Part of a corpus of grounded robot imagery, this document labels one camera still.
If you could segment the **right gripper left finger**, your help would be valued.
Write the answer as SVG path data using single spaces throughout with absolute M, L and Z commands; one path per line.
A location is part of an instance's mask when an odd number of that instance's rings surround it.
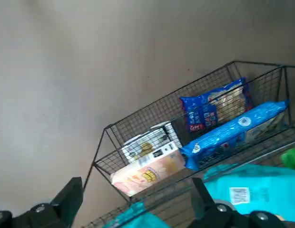
M 83 202 L 81 177 L 73 177 L 49 203 L 40 203 L 13 217 L 0 210 L 0 228 L 69 228 Z

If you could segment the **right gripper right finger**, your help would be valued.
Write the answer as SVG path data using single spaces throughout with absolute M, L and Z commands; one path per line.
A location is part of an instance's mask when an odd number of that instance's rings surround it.
M 226 202 L 215 202 L 200 178 L 192 179 L 191 204 L 195 219 L 190 228 L 285 228 L 276 215 L 253 211 L 242 215 Z

